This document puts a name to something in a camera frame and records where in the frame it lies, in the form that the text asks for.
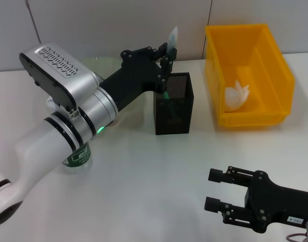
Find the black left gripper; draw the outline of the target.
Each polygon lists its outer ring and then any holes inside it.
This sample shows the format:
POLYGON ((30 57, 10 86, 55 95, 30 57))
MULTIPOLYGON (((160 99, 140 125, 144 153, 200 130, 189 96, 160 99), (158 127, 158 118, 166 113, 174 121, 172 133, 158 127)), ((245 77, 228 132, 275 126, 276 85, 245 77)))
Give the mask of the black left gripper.
POLYGON ((166 91, 167 81, 176 59, 177 49, 168 50, 163 43, 158 49, 150 46, 121 52, 121 68, 100 83, 113 99, 118 111, 144 92, 166 91), (160 60, 161 68, 156 64, 160 60))

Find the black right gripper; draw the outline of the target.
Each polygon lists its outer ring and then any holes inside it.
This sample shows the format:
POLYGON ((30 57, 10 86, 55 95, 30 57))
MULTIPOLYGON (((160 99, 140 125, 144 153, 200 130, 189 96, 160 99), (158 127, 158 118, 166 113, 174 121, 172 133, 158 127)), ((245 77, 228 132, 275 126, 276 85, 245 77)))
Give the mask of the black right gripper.
POLYGON ((264 233, 271 223, 304 228, 308 222, 308 192, 279 186, 264 171, 229 166, 223 172, 211 168, 208 180, 247 187, 245 208, 206 197, 204 209, 220 212, 224 224, 264 233))

